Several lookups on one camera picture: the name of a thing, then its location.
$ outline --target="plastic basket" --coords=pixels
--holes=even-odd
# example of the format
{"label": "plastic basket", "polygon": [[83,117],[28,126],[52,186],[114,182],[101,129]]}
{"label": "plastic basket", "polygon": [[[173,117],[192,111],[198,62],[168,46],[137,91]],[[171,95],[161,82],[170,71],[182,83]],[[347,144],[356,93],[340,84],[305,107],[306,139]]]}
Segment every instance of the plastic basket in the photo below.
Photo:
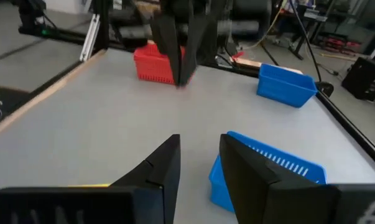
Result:
{"label": "plastic basket", "polygon": [[[302,177],[307,178],[318,184],[326,183],[325,170],[312,162],[293,156],[289,153],[283,152],[267,144],[261,143],[257,140],[251,139],[234,131],[229,131],[227,134],[234,137],[238,141],[247,145],[251,149],[259,152],[263,156],[273,160],[278,165],[285,167]],[[223,170],[221,166],[220,156],[216,158],[215,164],[212,167],[209,176],[212,190],[210,200],[230,212],[234,212],[233,204],[231,203],[229,192],[227,190],[225,178],[223,177]]]}
{"label": "plastic basket", "polygon": [[316,93],[317,88],[312,77],[262,64],[258,95],[299,108]]}
{"label": "plastic basket", "polygon": [[134,52],[137,77],[141,80],[174,84],[169,59],[155,44],[147,44]]}

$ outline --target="white table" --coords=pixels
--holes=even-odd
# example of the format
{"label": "white table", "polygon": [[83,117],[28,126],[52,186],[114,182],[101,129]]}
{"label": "white table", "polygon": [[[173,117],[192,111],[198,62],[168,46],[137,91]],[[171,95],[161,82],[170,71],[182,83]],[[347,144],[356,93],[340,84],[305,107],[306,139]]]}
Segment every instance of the white table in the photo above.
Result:
{"label": "white table", "polygon": [[199,67],[184,89],[139,81],[115,50],[0,132],[0,188],[112,183],[181,134],[175,223],[235,223],[208,174],[235,130],[321,164],[329,183],[375,183],[375,163],[314,97],[300,109],[256,95],[258,79]]}

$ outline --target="black box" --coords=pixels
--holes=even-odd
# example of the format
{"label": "black box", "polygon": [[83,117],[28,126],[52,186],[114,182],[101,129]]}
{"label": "black box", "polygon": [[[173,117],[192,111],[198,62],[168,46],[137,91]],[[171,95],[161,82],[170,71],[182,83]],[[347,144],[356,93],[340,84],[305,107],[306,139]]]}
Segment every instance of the black box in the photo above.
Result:
{"label": "black box", "polygon": [[359,58],[342,81],[342,86],[360,100],[375,100],[375,61]]}

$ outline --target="blue plastic bin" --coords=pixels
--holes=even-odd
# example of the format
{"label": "blue plastic bin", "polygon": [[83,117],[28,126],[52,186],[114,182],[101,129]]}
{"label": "blue plastic bin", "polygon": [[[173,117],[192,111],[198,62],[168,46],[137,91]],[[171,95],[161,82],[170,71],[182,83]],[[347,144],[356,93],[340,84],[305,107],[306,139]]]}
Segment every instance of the blue plastic bin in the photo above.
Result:
{"label": "blue plastic bin", "polygon": [[[325,170],[312,162],[306,161],[299,157],[293,156],[289,153],[283,152],[267,144],[261,143],[257,140],[243,136],[234,131],[229,131],[227,134],[241,141],[251,149],[261,153],[263,156],[272,159],[278,165],[288,168],[289,170],[315,182],[318,184],[325,184]],[[213,164],[210,181],[212,186],[211,201],[230,212],[234,212],[233,204],[231,203],[229,192],[227,190],[225,178],[223,177],[223,170],[221,166],[220,156],[216,158]]]}
{"label": "blue plastic bin", "polygon": [[262,64],[256,94],[300,108],[316,93],[312,77]]}

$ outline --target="red plastic bin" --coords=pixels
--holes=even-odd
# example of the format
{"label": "red plastic bin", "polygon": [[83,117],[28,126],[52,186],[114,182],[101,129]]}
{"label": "red plastic bin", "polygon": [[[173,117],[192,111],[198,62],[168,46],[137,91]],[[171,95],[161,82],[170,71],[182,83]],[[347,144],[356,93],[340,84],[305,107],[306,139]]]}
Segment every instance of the red plastic bin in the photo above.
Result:
{"label": "red plastic bin", "polygon": [[139,79],[174,84],[168,56],[160,54],[155,44],[136,49],[134,61]]}

